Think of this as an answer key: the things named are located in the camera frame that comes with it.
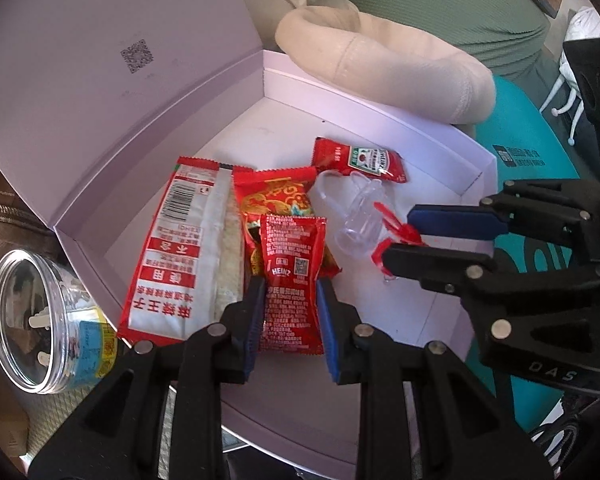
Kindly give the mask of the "red Heinz ketchup packet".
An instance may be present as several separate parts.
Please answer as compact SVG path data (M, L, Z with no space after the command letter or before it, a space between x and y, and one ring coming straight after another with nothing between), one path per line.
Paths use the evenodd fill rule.
M265 214L260 235L266 298L260 347L319 356L324 352L316 283L324 256L326 220Z

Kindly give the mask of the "teal bubble mailer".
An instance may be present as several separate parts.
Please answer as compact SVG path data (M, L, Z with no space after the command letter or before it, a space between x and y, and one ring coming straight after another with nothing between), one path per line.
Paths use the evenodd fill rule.
M498 188L510 180L577 179L579 174L539 110L513 82L494 78L491 116L477 126L477 141L496 159ZM571 250L517 234L494 242L493 257L506 272L544 272L568 266ZM514 377L516 422L524 431L541 425L562 392Z

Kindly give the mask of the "clear plastic jar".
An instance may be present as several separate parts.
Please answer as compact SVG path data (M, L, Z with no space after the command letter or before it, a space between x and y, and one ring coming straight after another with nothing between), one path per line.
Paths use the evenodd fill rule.
M31 394L99 382L114 367L116 331L73 273L14 249L0 260L0 365Z

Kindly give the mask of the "clear plastic item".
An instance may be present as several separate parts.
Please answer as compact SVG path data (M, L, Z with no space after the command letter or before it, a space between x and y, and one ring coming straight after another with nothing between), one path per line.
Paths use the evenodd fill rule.
M310 191L318 214L334 222L330 240L347 257L363 259L377 246L382 218L376 203L386 199L381 180L353 171L344 176L336 170L320 172Z

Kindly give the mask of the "red white seasoning packet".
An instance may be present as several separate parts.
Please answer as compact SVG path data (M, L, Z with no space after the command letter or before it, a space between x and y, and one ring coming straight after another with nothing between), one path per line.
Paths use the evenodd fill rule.
M214 321L234 175L249 170L211 159L178 159L143 242L119 337L164 346Z

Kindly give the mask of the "ketchup packet with tomato label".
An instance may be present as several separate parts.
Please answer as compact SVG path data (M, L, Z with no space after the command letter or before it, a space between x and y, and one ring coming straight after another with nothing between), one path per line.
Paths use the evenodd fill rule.
M318 172L336 171L343 176L359 172L366 178L406 183L400 155L385 148L361 148L326 138L316 138L312 165Z

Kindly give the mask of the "red gold snack in box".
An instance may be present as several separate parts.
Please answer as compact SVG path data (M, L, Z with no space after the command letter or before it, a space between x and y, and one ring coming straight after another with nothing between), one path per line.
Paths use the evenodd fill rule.
M260 220L264 214L313 217L309 190L317 178L313 166L239 171L234 192L245 235L246 261L251 275L263 272Z

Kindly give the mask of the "beige cap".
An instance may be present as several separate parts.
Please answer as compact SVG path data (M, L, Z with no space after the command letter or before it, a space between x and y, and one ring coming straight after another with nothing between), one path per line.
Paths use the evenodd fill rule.
M304 6L282 18L275 40L312 77L435 122L478 124L494 109L492 72L415 27L353 10Z

